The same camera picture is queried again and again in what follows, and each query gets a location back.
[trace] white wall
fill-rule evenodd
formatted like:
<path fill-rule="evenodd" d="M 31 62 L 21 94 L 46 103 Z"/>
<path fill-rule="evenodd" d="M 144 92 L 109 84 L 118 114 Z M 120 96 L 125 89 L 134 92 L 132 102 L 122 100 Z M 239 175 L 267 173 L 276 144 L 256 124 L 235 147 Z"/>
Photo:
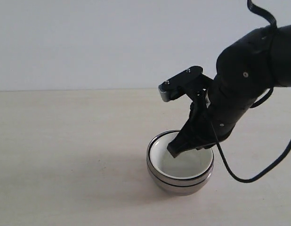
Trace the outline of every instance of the white wall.
<path fill-rule="evenodd" d="M 291 0 L 254 0 L 279 26 Z M 0 0 L 0 90 L 157 87 L 267 22 L 246 0 Z"/>

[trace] beige table surface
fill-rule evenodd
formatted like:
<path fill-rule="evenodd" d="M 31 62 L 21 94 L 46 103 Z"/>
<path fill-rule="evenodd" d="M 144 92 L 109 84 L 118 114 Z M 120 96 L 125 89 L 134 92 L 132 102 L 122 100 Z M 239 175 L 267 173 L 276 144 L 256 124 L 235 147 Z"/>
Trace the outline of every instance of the beige table surface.
<path fill-rule="evenodd" d="M 291 153 L 260 181 L 230 178 L 216 148 L 209 183 L 169 197 L 146 170 L 146 148 L 180 129 L 187 97 L 156 89 L 0 92 L 0 226 L 291 225 Z M 223 143 L 248 178 L 291 137 L 291 89 L 249 110 Z"/>

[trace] wire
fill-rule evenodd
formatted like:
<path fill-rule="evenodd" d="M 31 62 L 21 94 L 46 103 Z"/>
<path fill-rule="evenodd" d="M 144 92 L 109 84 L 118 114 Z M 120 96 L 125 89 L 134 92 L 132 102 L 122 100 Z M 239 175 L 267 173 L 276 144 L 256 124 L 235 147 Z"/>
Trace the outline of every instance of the wire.
<path fill-rule="evenodd" d="M 202 95 L 202 98 L 203 98 L 203 101 L 205 103 L 205 95 Z M 237 175 L 235 175 L 232 170 L 230 169 L 228 163 L 227 163 L 227 160 L 226 160 L 226 157 L 224 156 L 224 153 L 223 153 L 223 150 L 222 150 L 222 147 L 220 145 L 220 142 L 218 140 L 218 136 L 216 134 L 216 131 L 215 131 L 215 128 L 213 126 L 213 123 L 211 121 L 211 118 L 208 116 L 208 110 L 207 110 L 207 106 L 204 105 L 204 109 L 206 111 L 206 115 L 207 115 L 207 118 L 209 120 L 209 123 L 210 123 L 210 126 L 211 126 L 211 129 L 213 131 L 213 134 L 214 134 L 214 137 L 215 137 L 215 140 L 216 140 L 216 145 L 218 147 L 218 150 L 219 150 L 219 153 L 221 155 L 221 158 L 223 160 L 223 163 L 226 167 L 226 170 L 228 171 L 228 173 L 232 176 L 233 179 L 237 180 L 238 182 L 241 182 L 241 183 L 252 183 L 254 181 L 257 181 L 258 179 L 260 179 L 261 177 L 263 177 L 264 175 L 266 175 L 269 171 L 271 171 L 275 166 L 277 166 L 288 154 L 289 152 L 291 151 L 291 139 L 288 143 L 288 145 L 286 146 L 284 152 L 273 162 L 271 163 L 268 167 L 266 167 L 263 171 L 261 171 L 259 174 L 257 174 L 256 176 L 252 177 L 252 178 L 249 178 L 249 179 L 243 179 L 243 178 L 240 178 L 238 177 Z"/>
<path fill-rule="evenodd" d="M 266 100 L 269 99 L 269 97 L 272 95 L 274 88 L 270 88 L 270 90 L 257 102 L 255 102 L 250 108 L 255 108 L 260 106 L 262 103 L 264 103 Z"/>
<path fill-rule="evenodd" d="M 270 23 L 271 28 L 273 28 L 273 29 L 277 28 L 276 19 L 270 12 L 268 12 L 267 10 L 255 5 L 252 2 L 252 0 L 247 0 L 247 7 L 248 7 L 250 12 L 252 12 L 252 13 L 258 15 L 258 16 L 261 16 L 264 19 L 266 19 Z"/>

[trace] bowl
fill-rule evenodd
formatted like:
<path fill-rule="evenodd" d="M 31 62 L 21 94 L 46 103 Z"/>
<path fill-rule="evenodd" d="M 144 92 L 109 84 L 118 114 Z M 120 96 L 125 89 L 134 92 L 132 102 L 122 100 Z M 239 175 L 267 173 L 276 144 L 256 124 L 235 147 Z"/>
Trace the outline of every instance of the bowl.
<path fill-rule="evenodd" d="M 212 149 L 192 149 L 173 158 L 167 150 L 179 130 L 157 135 L 147 148 L 148 172 L 159 188 L 176 196 L 191 195 L 209 180 L 214 163 Z"/>

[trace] table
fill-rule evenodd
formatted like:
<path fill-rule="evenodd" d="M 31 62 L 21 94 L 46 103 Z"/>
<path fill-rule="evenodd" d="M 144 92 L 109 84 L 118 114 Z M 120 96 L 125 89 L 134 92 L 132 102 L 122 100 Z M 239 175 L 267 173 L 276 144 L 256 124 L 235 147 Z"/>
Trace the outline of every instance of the table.
<path fill-rule="evenodd" d="M 291 153 L 253 184 L 214 148 L 208 184 L 166 195 L 146 170 L 157 134 L 180 129 L 190 100 L 157 89 L 0 92 L 0 226 L 291 225 Z M 291 138 L 291 89 L 275 89 L 222 143 L 237 175 L 257 174 Z"/>

